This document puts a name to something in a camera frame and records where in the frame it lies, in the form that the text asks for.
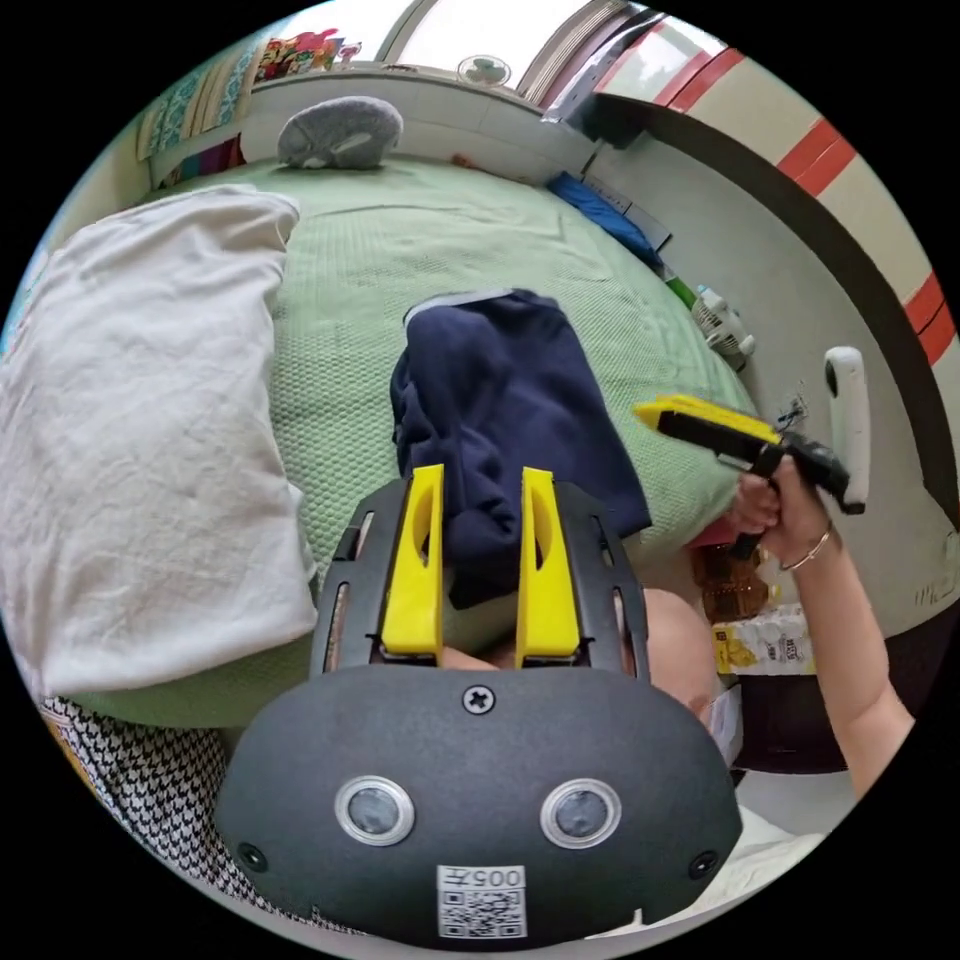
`navy blue cloth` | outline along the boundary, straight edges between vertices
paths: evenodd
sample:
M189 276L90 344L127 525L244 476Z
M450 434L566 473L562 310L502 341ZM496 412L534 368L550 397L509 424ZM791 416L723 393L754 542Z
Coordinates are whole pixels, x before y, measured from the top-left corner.
M390 382L400 473L444 466L444 563L465 609L517 589L524 467L577 484L621 537L650 526L640 481L556 301L525 290L429 306Z
M651 269L659 270L663 266L660 254L654 250L647 235L576 177L561 173L547 184L547 189L579 210L598 227L602 227Z

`white fan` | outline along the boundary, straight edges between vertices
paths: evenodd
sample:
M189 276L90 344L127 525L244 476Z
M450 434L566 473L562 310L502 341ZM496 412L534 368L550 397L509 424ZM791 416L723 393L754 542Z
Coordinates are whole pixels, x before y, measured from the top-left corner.
M462 60L457 76L481 87L502 87L510 79L510 68L499 57L480 54Z
M756 340L743 329L740 314L723 297L709 287L697 290L700 295L691 312L707 345L730 360L737 370L741 369L756 349Z

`gold bracelet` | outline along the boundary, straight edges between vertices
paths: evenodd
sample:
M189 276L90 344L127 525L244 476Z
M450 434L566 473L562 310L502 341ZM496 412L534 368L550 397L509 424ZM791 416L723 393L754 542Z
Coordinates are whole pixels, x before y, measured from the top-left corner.
M824 531L824 534L820 538L819 543L817 543L817 545L805 557L801 557L796 563L791 563L791 564L788 564L787 566L784 566L781 563L780 564L781 572L790 573L791 571L797 570L800 567L802 567L809 560L812 560L823 549L823 545L830 539L830 534L832 533L833 533L833 521L831 520L827 524L827 529Z

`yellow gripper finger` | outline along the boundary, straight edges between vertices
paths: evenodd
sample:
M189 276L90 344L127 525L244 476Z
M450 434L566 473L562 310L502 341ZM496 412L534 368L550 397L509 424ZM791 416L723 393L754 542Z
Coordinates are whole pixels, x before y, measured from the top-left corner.
M553 474L525 467L516 666L522 667L528 657L572 657L579 646L577 606Z
M424 557L423 548L427 544ZM443 649L443 465L413 471L380 639L396 657Z
M698 397L676 393L657 397L653 403L638 403L633 408L634 416L651 430L656 430L664 413L680 413L696 417L720 426L756 437L765 443L779 443L780 437L768 423L746 413L721 407L719 404L700 400Z

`bed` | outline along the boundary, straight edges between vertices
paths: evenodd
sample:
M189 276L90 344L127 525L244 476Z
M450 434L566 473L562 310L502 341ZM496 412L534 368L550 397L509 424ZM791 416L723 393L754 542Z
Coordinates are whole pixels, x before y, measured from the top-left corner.
M628 543L636 563L673 554L726 508L733 471L640 429L631 406L670 391L752 410L743 385L654 272L562 200L403 158L369 172L254 163L174 191L216 183L253 184L301 207L274 316L271 417L289 478L304 493L321 577L357 502L397 475L388 382L404 347L401 318L438 293L520 286L560 303L650 506L653 526ZM447 642L481 649L509 628L514 602L448 606ZM306 678L309 652L304 637L171 683L75 699L134 723L241 727Z

